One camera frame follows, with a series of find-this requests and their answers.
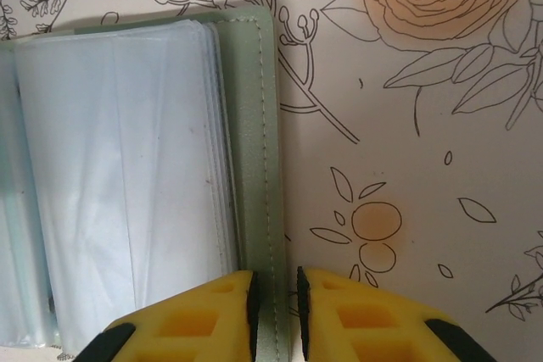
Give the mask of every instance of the green faux leather cover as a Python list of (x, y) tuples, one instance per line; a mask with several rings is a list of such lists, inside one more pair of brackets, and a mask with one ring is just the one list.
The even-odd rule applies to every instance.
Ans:
[(277, 122), (277, 48), (269, 11), (258, 6), (231, 8), (129, 25), (91, 27), (75, 33), (117, 31), (179, 19), (212, 23), (218, 31), (240, 267), (257, 271), (260, 281), (257, 360), (288, 361), (290, 335)]

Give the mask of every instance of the stitching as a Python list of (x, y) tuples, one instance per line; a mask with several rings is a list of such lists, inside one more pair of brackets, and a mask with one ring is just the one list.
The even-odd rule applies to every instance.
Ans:
[(268, 248), (270, 252), (270, 266), (271, 266), (271, 279), (272, 279), (272, 296), (273, 296), (273, 319), (275, 327), (275, 354), (276, 360), (279, 361), (279, 332), (277, 328), (277, 293), (275, 289), (276, 274), (273, 261), (273, 249), (272, 249), (272, 234), (270, 233), (270, 192), (268, 182), (268, 163), (267, 163), (267, 143), (266, 143), (266, 98), (264, 88), (264, 62), (262, 55), (262, 31), (258, 24), (258, 19), (251, 17), (248, 19), (229, 19), (220, 20), (216, 24), (220, 23), (235, 23), (235, 22), (252, 22), (255, 23), (258, 30), (259, 40), (259, 63), (260, 63), (260, 91), (262, 95), (262, 141), (263, 141), (263, 154), (264, 154), (264, 186), (266, 191), (266, 234), (268, 239)]

